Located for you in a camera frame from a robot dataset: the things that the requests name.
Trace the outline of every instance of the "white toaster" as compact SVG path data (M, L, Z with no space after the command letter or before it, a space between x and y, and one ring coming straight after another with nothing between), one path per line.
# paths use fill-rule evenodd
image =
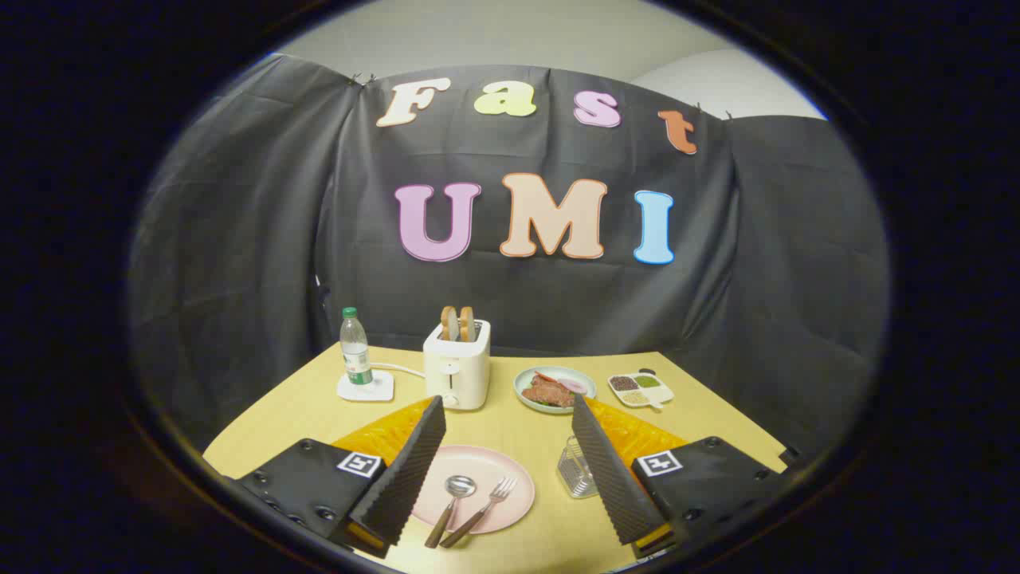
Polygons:
M428 397L440 396L447 409L478 409L489 396L492 328L488 321L476 319L474 330L477 335L470 344L441 340L442 324L425 340L425 392Z

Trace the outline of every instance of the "plate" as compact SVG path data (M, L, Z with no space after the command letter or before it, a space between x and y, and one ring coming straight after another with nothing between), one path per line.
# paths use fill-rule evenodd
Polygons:
M471 534L484 534L506 528L523 518L534 503L534 481L517 461L481 447L453 445L440 447L436 452L418 500L411 509L411 516L435 526L452 499L446 491L446 479L455 474L470 477L474 480L475 489L470 497L460 499L454 505L453 515L447 523L448 532L459 528L489 504L489 493L504 476L516 478L517 485L506 501L489 509L486 516L471 528Z
M639 386L636 389L630 389L641 392L642 395L648 399L648 401L627 401L624 397L630 393L630 390L616 390L616 387L613 386L612 382L614 377L628 377L630 379L634 379L635 377L647 377L649 379L654 379L659 384L653 387ZM652 407L653 409L656 409L656 405L653 404L658 404L658 407L661 408L663 403L673 400L673 390L666 386L666 383L662 379L651 373L627 373L623 375L613 375L612 377L606 379L606 384L609 385L609 390L613 392L616 399L620 400L620 403L630 407L631 409L638 409L641 407Z
M536 371L554 379L570 379L572 381L576 381L588 387L588 393L584 394L584 397L595 399L595 381L580 371L574 371L573 369L567 369L566 367L532 367L531 369L521 371L520 374L517 375L517 378L513 380L513 390L517 394L517 399L519 399L521 403L531 409L534 409L536 411L549 413L550 415L569 415L570 413L573 413L573 407L546 407L545 405L524 399L521 392L526 388L531 388L531 379L534 378Z

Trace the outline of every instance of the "metal fork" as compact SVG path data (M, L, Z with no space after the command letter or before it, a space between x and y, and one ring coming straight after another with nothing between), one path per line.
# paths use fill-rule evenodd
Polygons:
M474 516L467 519L467 522L462 524L460 528L454 531L453 534L447 536L446 540L440 542L440 545L444 549L449 549L450 546L456 544L457 540L463 538L464 534L467 534L468 530L477 524L478 521L481 520L481 517L486 516L486 513L493 505L498 505L503 501L506 501L507 497L510 495L510 491L513 490L513 487L516 485L516 478L508 479L504 476L502 480L496 483L496 488L493 488L493 491L489 494L489 504L486 505L480 511L474 513Z

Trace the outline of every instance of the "metal spoon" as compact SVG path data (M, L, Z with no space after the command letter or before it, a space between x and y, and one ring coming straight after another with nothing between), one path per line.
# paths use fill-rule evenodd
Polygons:
M450 522L450 515L453 513L453 504L457 502L457 499L474 494L474 481L466 476L455 474L447 479L446 489L447 492L453 494L453 500L450 501L446 510L440 515L440 519L436 521L436 526L432 527L432 531L425 540L426 549L435 549L440 543L440 538L446 532L446 525Z

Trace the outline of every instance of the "blue letter i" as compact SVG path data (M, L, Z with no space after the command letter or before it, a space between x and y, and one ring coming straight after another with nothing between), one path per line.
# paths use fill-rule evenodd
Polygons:
M673 198L656 191L639 191L634 201L641 204L641 245L634 249L634 258L643 263L666 264L673 260L669 250L669 208Z

